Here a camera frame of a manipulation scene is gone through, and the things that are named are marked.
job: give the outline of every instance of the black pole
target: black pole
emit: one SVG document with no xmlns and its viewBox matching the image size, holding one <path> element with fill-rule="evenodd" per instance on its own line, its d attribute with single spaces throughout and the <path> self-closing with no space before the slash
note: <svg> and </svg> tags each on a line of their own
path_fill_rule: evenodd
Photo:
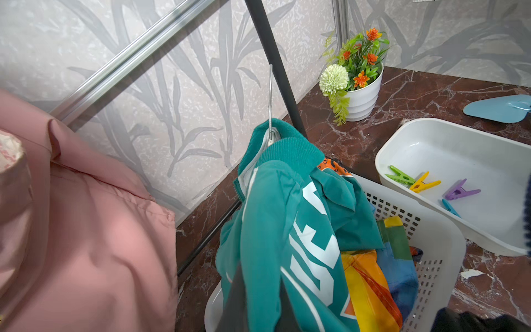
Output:
<svg viewBox="0 0 531 332">
<path fill-rule="evenodd" d="M 273 64 L 273 74 L 277 80 L 280 94 L 284 99 L 284 104 L 286 104 L 286 108 L 288 109 L 289 117 L 292 119 L 293 127 L 295 127 L 295 129 L 298 130 L 304 137 L 308 138 L 308 135 L 306 135 L 306 129 L 302 123 L 301 115 L 298 112 L 297 102 L 295 102 L 292 88 L 289 85 L 288 76 L 286 75 L 282 58 L 280 58 L 277 43 L 275 42 L 273 31 L 271 31 L 271 25 L 269 25 L 269 20 L 267 19 L 266 10 L 264 9 L 262 0 L 245 0 L 245 4 L 249 10 L 251 19 L 253 20 L 258 37 L 260 37 L 260 41 L 262 42 L 265 56 L 267 57 L 269 63 Z"/>
<path fill-rule="evenodd" d="M 216 222 L 214 227 L 209 231 L 208 235 L 201 240 L 201 243 L 194 248 L 192 253 L 186 257 L 185 261 L 182 263 L 181 266 L 179 266 L 179 270 L 177 271 L 177 276 L 180 276 L 183 274 L 184 270 L 190 265 L 190 263 L 196 258 L 201 250 L 210 242 L 210 240 L 214 237 L 214 235 L 217 233 L 217 231 L 232 217 L 233 213 L 242 205 L 242 201 L 239 199 L 235 201 L 229 209 L 223 214 L 223 216 Z"/>
</svg>

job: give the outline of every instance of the ribbed collar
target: ribbed collar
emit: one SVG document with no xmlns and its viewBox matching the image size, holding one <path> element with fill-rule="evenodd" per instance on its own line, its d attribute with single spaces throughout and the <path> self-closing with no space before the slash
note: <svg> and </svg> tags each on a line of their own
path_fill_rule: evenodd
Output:
<svg viewBox="0 0 531 332">
<path fill-rule="evenodd" d="M 324 154 L 313 144 L 308 142 L 301 133 L 293 128 L 289 123 L 279 119 L 272 119 L 272 126 L 280 133 L 281 140 L 268 147 L 258 159 L 256 167 L 270 161 L 280 160 L 303 178 L 317 167 L 323 160 Z M 238 175 L 253 160 L 260 151 L 265 132 L 269 128 L 269 122 L 258 125 L 251 136 L 249 146 L 238 167 Z M 234 187 L 242 201 L 245 196 L 241 192 L 238 179 L 234 181 Z"/>
</svg>

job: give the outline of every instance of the marble countertop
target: marble countertop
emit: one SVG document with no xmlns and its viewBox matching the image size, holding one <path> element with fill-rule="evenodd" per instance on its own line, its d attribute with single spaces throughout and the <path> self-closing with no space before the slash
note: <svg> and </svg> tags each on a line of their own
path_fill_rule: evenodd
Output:
<svg viewBox="0 0 531 332">
<path fill-rule="evenodd" d="M 518 93 L 531 95 L 531 88 L 386 67 L 376 106 L 362 121 L 335 126 L 328 100 L 318 85 L 299 102 L 298 108 L 311 143 L 356 174 L 379 183 L 374 166 L 376 153 L 402 124 L 416 118 L 436 117 L 531 144 L 531 116 L 519 123 L 503 124 L 462 112 L 472 101 Z M 177 229 L 179 266 L 236 201 L 232 186 L 235 177 L 236 170 Z M 218 247 L 219 232 L 179 276 L 176 331 L 203 331 L 206 302 L 220 281 L 215 268 Z M 482 274 L 466 279 L 458 276 L 449 303 L 451 309 L 471 311 L 483 318 L 507 313 L 531 324 L 528 258 L 494 255 L 468 241 L 463 269 Z"/>
</svg>

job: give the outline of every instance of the teal jacket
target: teal jacket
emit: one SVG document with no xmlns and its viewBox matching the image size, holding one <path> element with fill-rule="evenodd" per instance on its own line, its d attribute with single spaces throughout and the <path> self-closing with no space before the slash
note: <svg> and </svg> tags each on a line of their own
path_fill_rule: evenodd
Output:
<svg viewBox="0 0 531 332">
<path fill-rule="evenodd" d="M 359 331 L 342 314 L 350 296 L 341 251 L 380 249 L 371 207 L 353 177 L 317 168 L 324 155 L 286 122 L 253 132 L 235 188 L 243 207 L 221 229 L 216 267 L 224 298 L 238 264 L 246 287 L 251 332 L 273 332 L 284 281 L 297 322 L 306 332 Z"/>
</svg>

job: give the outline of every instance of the plastic basket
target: plastic basket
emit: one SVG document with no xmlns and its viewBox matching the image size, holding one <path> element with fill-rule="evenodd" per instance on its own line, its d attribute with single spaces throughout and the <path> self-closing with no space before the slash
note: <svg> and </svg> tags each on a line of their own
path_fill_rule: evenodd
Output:
<svg viewBox="0 0 531 332">
<path fill-rule="evenodd" d="M 402 331 L 430 331 L 437 311 L 448 305 L 466 242 L 459 228 L 447 217 L 421 206 L 416 200 L 363 177 L 354 175 L 368 201 L 376 207 L 376 219 L 399 216 L 409 244 L 424 251 L 417 264 L 418 296 Z M 205 309 L 204 325 L 214 332 L 223 312 L 223 294 L 218 284 Z"/>
</svg>

